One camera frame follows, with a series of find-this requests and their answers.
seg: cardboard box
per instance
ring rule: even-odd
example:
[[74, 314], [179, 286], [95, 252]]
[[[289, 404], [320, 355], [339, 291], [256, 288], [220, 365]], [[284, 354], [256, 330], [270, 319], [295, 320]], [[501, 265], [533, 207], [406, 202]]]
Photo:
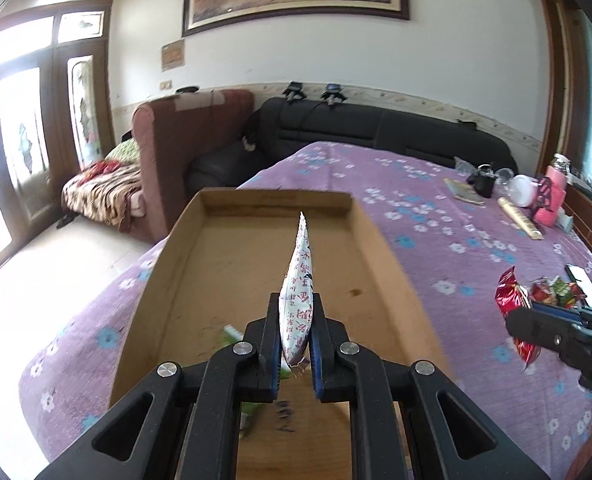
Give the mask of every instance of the cardboard box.
[[[179, 218], [138, 304], [112, 404], [161, 362], [208, 360], [221, 346], [224, 325], [244, 331], [264, 317], [294, 250], [300, 211], [326, 316], [383, 359], [428, 359], [449, 373], [409, 278], [351, 195], [204, 189]], [[275, 405], [263, 406], [240, 439], [238, 478], [351, 478], [346, 411], [319, 403], [309, 374], [281, 381], [279, 400], [289, 402], [291, 431], [281, 431]]]

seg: silver screw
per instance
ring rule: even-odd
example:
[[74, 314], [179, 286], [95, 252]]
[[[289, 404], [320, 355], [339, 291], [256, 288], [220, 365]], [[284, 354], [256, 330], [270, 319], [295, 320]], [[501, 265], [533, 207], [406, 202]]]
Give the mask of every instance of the silver screw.
[[171, 377], [178, 371], [178, 367], [174, 363], [163, 363], [156, 371], [161, 377]]
[[431, 375], [436, 371], [436, 368], [429, 361], [419, 361], [416, 363], [416, 371], [421, 375]]
[[345, 341], [340, 345], [340, 353], [345, 355], [354, 355], [358, 354], [361, 348], [351, 341]]
[[253, 350], [251, 343], [247, 341], [239, 341], [234, 345], [234, 354], [247, 355]]

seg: shiny red foil wrapper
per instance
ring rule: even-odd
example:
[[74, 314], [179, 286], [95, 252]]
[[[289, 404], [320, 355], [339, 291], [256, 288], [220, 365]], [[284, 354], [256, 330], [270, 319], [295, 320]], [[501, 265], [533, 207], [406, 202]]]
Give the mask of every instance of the shiny red foil wrapper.
[[[526, 306], [527, 308], [532, 307], [527, 290], [519, 285], [518, 280], [516, 280], [514, 267], [506, 270], [500, 277], [500, 280], [498, 280], [495, 299], [503, 317], [507, 317], [507, 314], [515, 308], [521, 308], [522, 306]], [[514, 338], [514, 345], [516, 346], [518, 355], [525, 361], [526, 368], [540, 355], [539, 346], [525, 343], [516, 338]]]

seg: tiled floor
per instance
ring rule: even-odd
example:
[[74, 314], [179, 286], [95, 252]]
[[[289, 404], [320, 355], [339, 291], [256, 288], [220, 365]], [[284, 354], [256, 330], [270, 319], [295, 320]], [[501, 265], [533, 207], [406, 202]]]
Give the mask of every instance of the tiled floor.
[[46, 465], [20, 409], [25, 365], [150, 246], [78, 217], [49, 228], [0, 268], [0, 465], [11, 480]]

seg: sofa armrest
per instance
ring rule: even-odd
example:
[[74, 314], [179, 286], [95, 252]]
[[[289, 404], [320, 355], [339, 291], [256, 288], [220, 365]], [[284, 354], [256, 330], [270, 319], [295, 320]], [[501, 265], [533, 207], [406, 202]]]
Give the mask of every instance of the sofa armrest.
[[132, 129], [154, 240], [169, 234], [186, 206], [183, 173], [189, 163], [239, 138], [253, 109], [254, 97], [247, 90], [177, 94], [136, 109]]

